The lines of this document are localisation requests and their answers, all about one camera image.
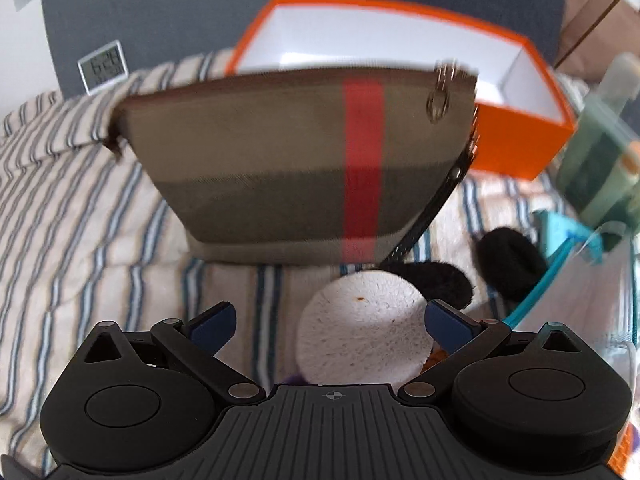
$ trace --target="crosshair symbol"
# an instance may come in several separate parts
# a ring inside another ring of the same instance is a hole
[[[335,390],[331,390],[328,394],[325,395],[325,397],[335,402],[336,400],[339,400],[342,397],[344,397],[344,395],[341,394],[340,392],[336,392]]]

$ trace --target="zipper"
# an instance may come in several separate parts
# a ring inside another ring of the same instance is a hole
[[[449,110],[449,85],[453,81],[466,81],[474,79],[468,69],[454,61],[446,61],[437,64],[434,70],[436,73],[436,87],[427,98],[427,117],[431,124],[437,124]]]
[[[432,123],[437,123],[449,109],[449,93],[452,87],[473,90],[477,77],[455,61],[437,64],[431,70],[416,70],[406,67],[389,66],[339,66],[295,69],[275,72],[260,72],[227,76],[195,82],[187,86],[170,88],[151,94],[131,95],[119,102],[111,112],[107,126],[107,136],[103,144],[111,150],[116,158],[122,153],[118,140],[127,138],[125,128],[127,113],[136,108],[150,105],[161,105],[182,98],[208,97],[215,93],[246,91],[249,89],[276,88],[277,86],[295,86],[299,84],[326,84],[346,78],[377,78],[384,83],[410,83],[433,88],[427,98],[426,113]]]

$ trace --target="fabric pouch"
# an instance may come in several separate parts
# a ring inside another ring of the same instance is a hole
[[[127,97],[105,145],[129,141],[204,260],[399,260],[471,163],[475,87],[452,64],[230,76]]]

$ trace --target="metal zipper pull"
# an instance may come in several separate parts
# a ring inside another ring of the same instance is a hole
[[[449,110],[449,83],[454,79],[467,78],[469,72],[457,62],[448,61],[436,65],[436,88],[427,97],[427,117],[432,124],[437,124]]]
[[[471,135],[469,137],[469,144],[467,148],[467,152],[473,161],[476,158],[476,153],[478,152],[478,107],[474,110],[474,119],[471,123]]]

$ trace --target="striped blanket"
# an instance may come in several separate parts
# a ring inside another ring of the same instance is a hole
[[[238,330],[219,357],[266,389],[298,370],[300,311],[321,287],[358,265],[206,264],[188,254],[182,225],[130,149],[120,162],[100,140],[114,104],[219,76],[227,53],[135,72],[94,96],[42,94],[0,126],[0,454],[39,474],[53,466],[38,426],[50,388],[93,325],[148,330],[221,300]],[[548,175],[521,182],[471,173],[410,254],[464,270],[475,287],[467,312],[504,317],[506,306],[472,263],[472,241],[501,225],[532,239],[529,213],[562,210]]]

